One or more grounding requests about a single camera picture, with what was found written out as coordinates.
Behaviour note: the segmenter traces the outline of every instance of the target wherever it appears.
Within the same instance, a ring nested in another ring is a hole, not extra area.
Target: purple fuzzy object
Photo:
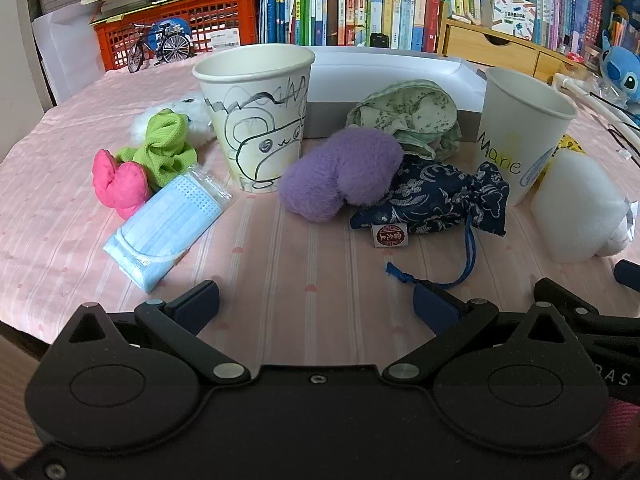
[[[345,128],[289,167],[278,185],[280,201],[310,222],[333,218],[345,201],[373,205],[388,191],[403,155],[391,134]]]

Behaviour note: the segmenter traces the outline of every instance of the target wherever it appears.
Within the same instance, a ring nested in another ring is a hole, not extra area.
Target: face mask package
[[[232,200],[202,168],[190,166],[124,222],[103,249],[148,294]]]

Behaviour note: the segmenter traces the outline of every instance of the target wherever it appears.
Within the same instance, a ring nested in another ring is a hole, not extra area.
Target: orange plastic crate
[[[133,23],[151,25],[158,20],[179,16],[191,25],[194,52],[210,52],[208,32],[238,27],[240,43],[257,43],[257,0],[176,0],[136,10],[114,21],[95,23],[105,70],[127,65],[127,52],[139,36]],[[150,52],[144,49],[145,58]]]

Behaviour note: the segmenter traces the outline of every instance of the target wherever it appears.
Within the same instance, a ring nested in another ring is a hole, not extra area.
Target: pink bed sheet
[[[120,312],[148,297],[102,250],[122,221],[94,195],[92,159],[100,148],[127,145],[127,128],[144,108],[196,88],[192,63],[109,72],[50,110],[11,150],[0,165],[2,321],[51,342],[82,302]],[[630,199],[640,197],[640,170],[617,153],[597,118],[581,109],[569,133]],[[216,142],[199,159],[228,181]],[[465,165],[465,150],[453,163]],[[450,281],[464,266],[461,228],[375,249],[369,230],[349,228],[348,208],[332,222],[309,224],[284,211],[274,193],[234,191],[238,200],[151,294],[171,300],[216,280],[221,309],[201,332],[204,341],[255,372],[261,363],[385,366],[433,336],[414,315],[413,287],[387,276],[385,265]],[[508,210],[506,231],[504,238],[478,233],[476,268],[452,290],[457,297],[524,311],[534,283],[548,276],[606,314],[638,316],[640,294],[612,277],[617,259],[640,261],[638,240],[615,258],[559,265],[526,204]]]

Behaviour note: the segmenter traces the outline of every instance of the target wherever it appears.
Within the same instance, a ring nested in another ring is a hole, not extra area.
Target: metal screw
[[[389,367],[389,375],[395,379],[413,379],[420,374],[420,368],[411,363],[396,363]]]
[[[586,464],[578,464],[571,469],[571,480],[586,480],[591,475],[591,469]]]
[[[66,469],[60,464],[49,464],[44,468],[44,473],[50,480],[64,480],[66,478]]]
[[[309,377],[309,381],[313,384],[324,384],[327,381],[327,378],[324,375],[312,375]]]
[[[238,363],[220,363],[213,368],[213,374],[220,379],[237,379],[244,374],[244,367]]]

